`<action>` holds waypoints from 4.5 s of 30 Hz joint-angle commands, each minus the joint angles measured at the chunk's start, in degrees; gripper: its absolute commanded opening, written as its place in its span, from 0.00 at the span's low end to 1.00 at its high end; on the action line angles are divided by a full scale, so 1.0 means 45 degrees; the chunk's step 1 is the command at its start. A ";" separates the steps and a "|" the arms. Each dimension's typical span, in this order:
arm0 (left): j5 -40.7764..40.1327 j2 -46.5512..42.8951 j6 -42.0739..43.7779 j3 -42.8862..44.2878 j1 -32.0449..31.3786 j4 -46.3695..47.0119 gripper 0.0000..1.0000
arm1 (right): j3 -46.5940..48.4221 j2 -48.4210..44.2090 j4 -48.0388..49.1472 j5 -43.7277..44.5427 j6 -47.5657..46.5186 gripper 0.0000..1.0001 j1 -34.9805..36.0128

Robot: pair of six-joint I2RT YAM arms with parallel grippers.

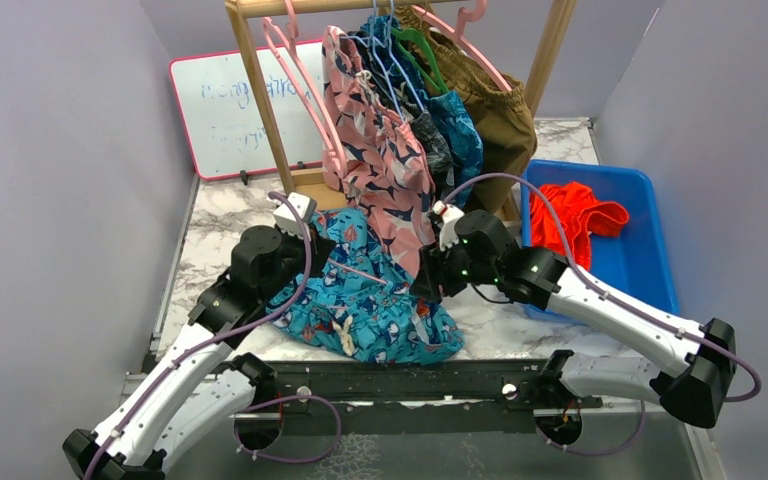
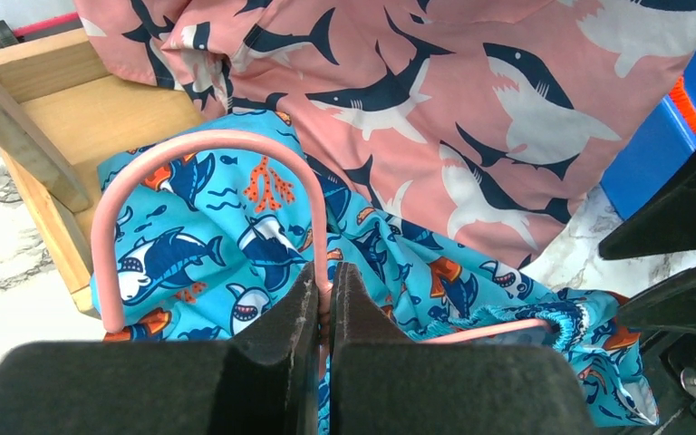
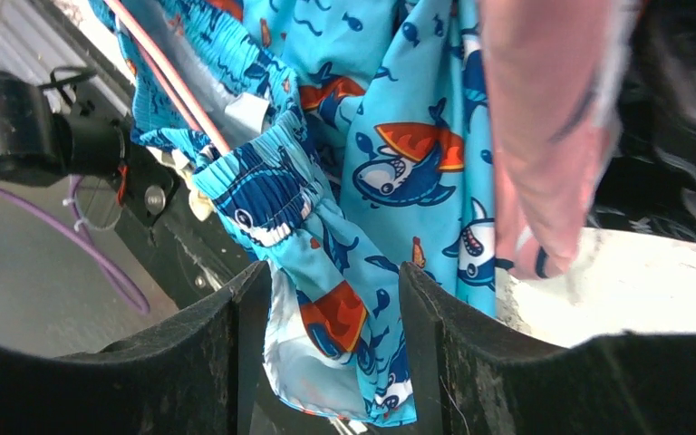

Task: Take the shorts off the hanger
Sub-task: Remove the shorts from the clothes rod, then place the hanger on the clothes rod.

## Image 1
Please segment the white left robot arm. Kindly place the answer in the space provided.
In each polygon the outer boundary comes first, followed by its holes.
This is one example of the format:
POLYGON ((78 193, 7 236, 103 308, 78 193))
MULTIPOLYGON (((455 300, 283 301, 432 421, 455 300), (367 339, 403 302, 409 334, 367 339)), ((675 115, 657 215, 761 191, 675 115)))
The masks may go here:
POLYGON ((63 451, 80 479, 163 479, 173 464, 230 415, 266 410, 278 432, 275 370, 233 351, 259 323, 274 321, 274 298, 320 277, 336 243, 316 231, 309 244, 271 226, 247 229, 229 267, 197 299, 166 355, 108 418, 76 429, 63 451))

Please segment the orange mesh shorts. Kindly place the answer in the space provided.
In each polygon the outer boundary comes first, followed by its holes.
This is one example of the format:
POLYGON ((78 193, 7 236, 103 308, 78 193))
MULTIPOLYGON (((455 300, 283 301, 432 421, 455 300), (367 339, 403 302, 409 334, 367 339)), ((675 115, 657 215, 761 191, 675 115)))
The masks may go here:
MULTIPOLYGON (((592 266, 591 236, 618 238, 630 220, 620 203, 599 200, 578 182, 545 184, 539 190, 556 212, 574 260, 585 270, 592 266)), ((529 194, 529 204, 530 243, 564 254, 562 236, 546 204, 535 193, 529 194)))

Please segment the pink plastic hanger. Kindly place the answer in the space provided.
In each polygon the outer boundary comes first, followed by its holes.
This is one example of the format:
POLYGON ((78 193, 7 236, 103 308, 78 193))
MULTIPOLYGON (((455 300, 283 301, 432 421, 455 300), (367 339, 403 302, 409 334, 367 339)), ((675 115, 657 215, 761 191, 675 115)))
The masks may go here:
POLYGON ((284 6, 288 18, 285 30, 276 26, 271 17, 265 16, 261 20, 268 49, 295 88, 297 97, 322 138, 325 170, 334 175, 343 174, 347 166, 346 152, 323 96, 316 89, 312 75, 298 55, 296 38, 299 31, 293 2, 284 0, 284 6))

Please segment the thin pink wire hanger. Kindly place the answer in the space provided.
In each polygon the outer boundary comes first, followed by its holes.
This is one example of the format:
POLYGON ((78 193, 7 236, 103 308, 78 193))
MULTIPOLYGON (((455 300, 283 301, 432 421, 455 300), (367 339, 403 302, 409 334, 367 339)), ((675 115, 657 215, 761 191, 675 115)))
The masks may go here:
POLYGON ((340 272, 343 272, 343 273, 345 273, 347 275, 355 275, 355 276, 364 278, 366 280, 376 282, 376 283, 381 284, 381 285, 387 285, 388 284, 388 282, 386 280, 383 280, 383 279, 380 279, 378 277, 375 277, 375 276, 373 276, 373 275, 371 275, 369 273, 366 273, 366 272, 364 272, 362 270, 358 270, 356 268, 353 268, 353 267, 350 267, 348 265, 342 264, 342 263, 337 262, 337 261, 335 261, 333 259, 329 259, 328 263, 330 265, 334 266, 340 272))

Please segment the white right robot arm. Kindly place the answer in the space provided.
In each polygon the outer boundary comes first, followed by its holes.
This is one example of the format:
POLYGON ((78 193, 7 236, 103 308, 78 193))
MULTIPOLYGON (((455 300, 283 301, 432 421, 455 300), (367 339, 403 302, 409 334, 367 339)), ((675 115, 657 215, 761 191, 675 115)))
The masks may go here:
POLYGON ((553 355, 536 383, 545 404, 607 395, 657 403, 695 427, 717 424, 737 369, 729 323, 713 318, 701 324, 667 313, 550 249, 521 247, 483 210, 465 213, 438 202, 430 217, 439 235, 420 251, 412 294, 439 302, 467 286, 491 285, 513 303, 578 320, 635 351, 633 357, 553 355))

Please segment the pink patterned shorts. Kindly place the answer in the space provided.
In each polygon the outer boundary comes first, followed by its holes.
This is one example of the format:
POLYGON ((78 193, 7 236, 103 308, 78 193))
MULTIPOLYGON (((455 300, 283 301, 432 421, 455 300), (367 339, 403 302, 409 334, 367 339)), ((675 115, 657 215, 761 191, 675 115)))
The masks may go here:
POLYGON ((322 38, 323 101, 345 151, 327 161, 326 183, 367 216, 382 248, 409 275, 435 240, 428 212, 435 185, 411 125, 384 106, 355 41, 341 28, 322 38))

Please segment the light blue shark shorts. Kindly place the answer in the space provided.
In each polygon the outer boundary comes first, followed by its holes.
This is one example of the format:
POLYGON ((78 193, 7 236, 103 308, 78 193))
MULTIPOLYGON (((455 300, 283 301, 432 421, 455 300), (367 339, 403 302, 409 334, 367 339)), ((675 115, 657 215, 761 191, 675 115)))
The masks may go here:
POLYGON ((386 280, 381 285, 340 272, 328 262, 273 324, 289 337, 375 364, 435 364, 457 354, 464 337, 438 303, 410 294, 410 275, 382 249, 356 209, 315 216, 337 243, 329 259, 386 280))

